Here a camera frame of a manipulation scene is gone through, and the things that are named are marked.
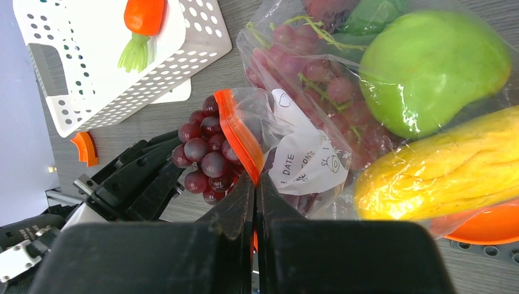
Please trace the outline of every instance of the white wall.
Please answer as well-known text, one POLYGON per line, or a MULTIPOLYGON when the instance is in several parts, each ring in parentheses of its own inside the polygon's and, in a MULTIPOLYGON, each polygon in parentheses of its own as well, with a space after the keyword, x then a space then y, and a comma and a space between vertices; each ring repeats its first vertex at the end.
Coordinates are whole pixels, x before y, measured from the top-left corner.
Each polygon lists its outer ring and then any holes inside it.
POLYGON ((45 210, 59 186, 38 86, 13 13, 0 0, 0 225, 45 210))

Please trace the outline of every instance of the orange plastic piece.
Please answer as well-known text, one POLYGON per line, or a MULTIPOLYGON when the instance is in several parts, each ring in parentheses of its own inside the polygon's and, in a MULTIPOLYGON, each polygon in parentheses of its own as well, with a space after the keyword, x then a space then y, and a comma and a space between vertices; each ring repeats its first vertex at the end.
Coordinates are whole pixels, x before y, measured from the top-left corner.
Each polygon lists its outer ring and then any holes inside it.
POLYGON ((80 161, 86 162, 87 167, 93 167, 99 163, 94 141, 89 132, 77 133, 76 137, 74 137, 71 142, 78 148, 80 161))
POLYGON ((263 169, 261 146, 236 112, 236 101, 230 89, 214 93, 220 112, 220 125, 238 159, 244 166, 250 179, 257 185, 263 169))
POLYGON ((519 241, 519 200, 486 209, 445 238, 476 245, 519 241))

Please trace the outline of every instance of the white plastic basket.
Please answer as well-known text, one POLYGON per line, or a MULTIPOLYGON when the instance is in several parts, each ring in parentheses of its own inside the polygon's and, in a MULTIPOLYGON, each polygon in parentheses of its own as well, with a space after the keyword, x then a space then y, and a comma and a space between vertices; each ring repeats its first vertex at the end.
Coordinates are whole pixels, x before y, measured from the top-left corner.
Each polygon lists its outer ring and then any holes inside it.
POLYGON ((46 101, 62 137, 120 123, 232 48, 217 0, 168 0, 162 30, 150 41, 154 62, 126 73, 117 68, 131 38, 126 2, 13 0, 25 43, 50 45, 60 55, 69 93, 46 101))

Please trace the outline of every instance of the yellow fruit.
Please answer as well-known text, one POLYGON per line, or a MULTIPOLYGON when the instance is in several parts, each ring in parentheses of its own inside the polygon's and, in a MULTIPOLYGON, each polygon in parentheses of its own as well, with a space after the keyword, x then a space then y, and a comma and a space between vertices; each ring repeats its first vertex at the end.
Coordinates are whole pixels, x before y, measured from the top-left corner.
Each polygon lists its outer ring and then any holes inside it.
POLYGON ((354 192, 363 219, 419 221, 519 195, 519 106, 481 116, 375 161, 354 192))

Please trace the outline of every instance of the orange bowl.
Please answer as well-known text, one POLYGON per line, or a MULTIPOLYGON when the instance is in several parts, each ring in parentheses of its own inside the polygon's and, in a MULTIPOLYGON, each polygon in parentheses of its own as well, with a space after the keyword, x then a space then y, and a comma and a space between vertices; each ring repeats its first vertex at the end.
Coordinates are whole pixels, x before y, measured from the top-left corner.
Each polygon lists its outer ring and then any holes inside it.
POLYGON ((519 241, 519 201, 488 208, 445 238, 476 245, 519 241))

